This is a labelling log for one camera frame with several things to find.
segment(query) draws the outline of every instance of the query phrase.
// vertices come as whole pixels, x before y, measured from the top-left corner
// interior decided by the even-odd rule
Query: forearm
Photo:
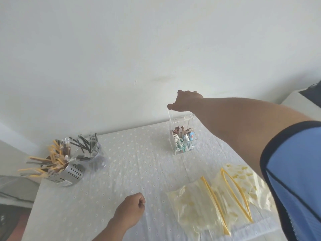
[[[311,120],[288,107],[247,98],[198,99],[190,111],[261,177],[259,160],[267,143],[286,127]]]
[[[107,227],[93,241],[122,241],[126,230],[110,219]]]

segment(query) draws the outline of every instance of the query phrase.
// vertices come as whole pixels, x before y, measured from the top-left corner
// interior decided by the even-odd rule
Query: white tablecloth
[[[204,176],[214,178],[226,163],[245,164],[223,141],[198,120],[197,146],[173,155],[168,123],[159,123],[98,137],[108,156],[106,167],[71,187],[56,187],[42,180],[22,241],[90,241],[113,217],[127,195],[141,192],[146,209],[126,240],[187,240],[175,220],[165,192]],[[248,240],[280,228],[269,211],[251,208],[255,223],[232,230],[232,237],[219,240]],[[208,232],[201,240],[211,240]]]

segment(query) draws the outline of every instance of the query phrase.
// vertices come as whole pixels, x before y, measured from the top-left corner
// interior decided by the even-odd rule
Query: plastic bag
[[[210,230],[217,237],[231,235],[218,200],[204,177],[182,188],[166,193],[177,222],[192,240]]]
[[[211,188],[217,196],[229,230],[234,225],[241,226],[253,222],[245,194],[223,168],[211,181]]]
[[[249,203],[261,209],[271,210],[273,198],[270,189],[250,167],[227,164],[223,168],[241,187]]]

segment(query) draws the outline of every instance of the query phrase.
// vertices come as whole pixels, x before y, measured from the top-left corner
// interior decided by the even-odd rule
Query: hand
[[[190,111],[191,107],[199,99],[203,99],[201,94],[198,94],[197,91],[177,91],[177,98],[173,104],[168,104],[167,108],[174,111]]]
[[[129,195],[117,207],[114,221],[124,230],[128,230],[138,223],[145,211],[146,200],[142,193]]]

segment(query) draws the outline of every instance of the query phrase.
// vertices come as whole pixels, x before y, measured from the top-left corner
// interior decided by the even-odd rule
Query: blue sleeve
[[[321,122],[292,125],[265,147],[261,171],[288,240],[321,240]]]

